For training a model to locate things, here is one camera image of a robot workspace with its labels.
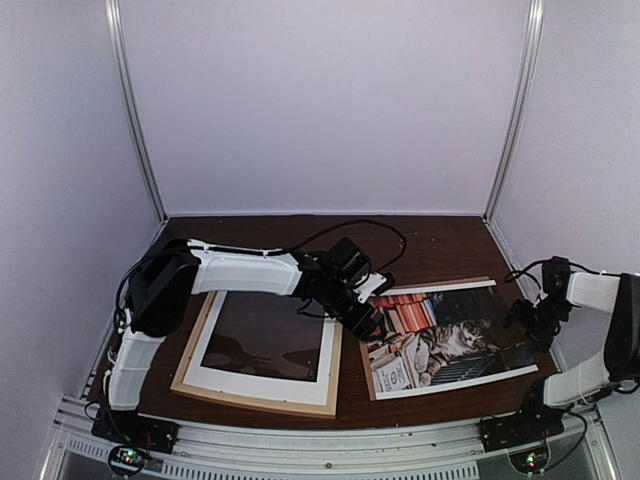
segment white wall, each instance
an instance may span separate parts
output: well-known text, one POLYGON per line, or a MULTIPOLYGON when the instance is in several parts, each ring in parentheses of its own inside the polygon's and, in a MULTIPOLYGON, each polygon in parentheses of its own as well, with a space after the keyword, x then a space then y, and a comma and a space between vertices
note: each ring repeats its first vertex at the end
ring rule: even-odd
POLYGON ((122 2, 167 211, 482 213, 528 8, 122 2))
POLYGON ((0 478, 22 480, 156 221, 104 2, 3 2, 0 65, 0 478))
MULTIPOLYGON (((640 3, 549 0, 539 63, 496 223, 522 264, 553 254, 640 271, 640 3)), ((576 311, 569 366, 604 344, 603 315, 576 311)), ((640 395, 602 402, 622 467, 638 478, 640 395)))

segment cat photo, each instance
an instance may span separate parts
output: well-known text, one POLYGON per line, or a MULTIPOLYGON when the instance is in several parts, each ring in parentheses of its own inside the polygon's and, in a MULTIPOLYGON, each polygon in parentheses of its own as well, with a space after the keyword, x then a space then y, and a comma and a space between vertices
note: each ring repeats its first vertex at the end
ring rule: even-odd
POLYGON ((436 325, 418 333, 413 364, 421 387, 431 384, 433 376, 454 360, 480 353, 497 351, 488 341, 491 323, 486 319, 464 320, 453 325, 436 325))
POLYGON ((397 288, 373 299, 384 316, 362 344, 374 400, 423 395, 537 370, 520 333, 502 328, 495 282, 397 288))

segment wooden table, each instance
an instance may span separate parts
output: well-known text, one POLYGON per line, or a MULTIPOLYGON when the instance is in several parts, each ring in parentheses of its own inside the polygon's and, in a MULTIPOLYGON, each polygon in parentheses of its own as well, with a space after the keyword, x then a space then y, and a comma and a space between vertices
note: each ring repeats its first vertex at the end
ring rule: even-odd
MULTIPOLYGON (((507 304, 520 297, 518 287, 504 284, 508 267, 483 221, 477 217, 372 217, 402 231, 409 242, 405 256, 392 272, 397 285, 410 285, 489 276, 498 282, 507 304)), ((171 226, 190 238, 246 247, 284 247, 347 217, 206 217, 174 218, 171 226)), ((390 232, 371 225, 348 227, 310 245, 330 247, 349 236, 375 265, 393 256, 399 242, 390 232)), ((423 425, 499 414, 516 410, 527 387, 556 371, 551 357, 535 354, 536 373, 472 388, 406 399, 371 402, 357 340, 345 334, 340 364, 335 419, 296 417, 218 405, 170 391, 172 377, 200 310, 204 295, 194 296, 180 329, 160 348, 142 391, 140 411, 162 417, 237 427, 275 429, 344 429, 423 425)), ((509 335, 522 332, 512 327, 509 335)))

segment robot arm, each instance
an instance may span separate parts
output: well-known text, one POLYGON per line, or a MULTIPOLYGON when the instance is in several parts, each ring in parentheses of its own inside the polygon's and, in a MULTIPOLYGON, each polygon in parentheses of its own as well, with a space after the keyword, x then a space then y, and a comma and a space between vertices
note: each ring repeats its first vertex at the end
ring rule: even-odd
POLYGON ((135 423, 128 414, 136 412, 151 362, 182 323, 192 294, 256 291, 317 301, 364 340, 382 319, 369 297, 394 282, 390 274, 371 272, 369 258, 347 238, 326 252, 306 253, 212 245, 170 230, 132 271, 124 308, 117 314, 119 348, 103 384, 106 408, 119 430, 135 423))
POLYGON ((515 414, 480 422, 486 451, 561 433, 562 416, 577 402, 606 396, 625 380, 640 380, 640 276, 571 272, 569 261, 558 257, 547 262, 543 283, 551 294, 543 294, 537 305, 516 303, 508 320, 521 323, 536 341, 545 338, 541 332, 557 333, 548 324, 573 307, 593 308, 611 314, 606 343, 574 368, 535 382, 515 414))

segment cat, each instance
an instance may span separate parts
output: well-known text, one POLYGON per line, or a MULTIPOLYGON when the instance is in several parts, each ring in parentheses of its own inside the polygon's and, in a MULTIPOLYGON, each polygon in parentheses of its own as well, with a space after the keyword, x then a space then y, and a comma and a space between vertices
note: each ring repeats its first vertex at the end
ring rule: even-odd
POLYGON ((465 320, 453 325, 436 325, 418 333, 414 366, 421 387, 427 387, 438 371, 458 357, 489 350, 500 350, 490 343, 486 319, 465 320))

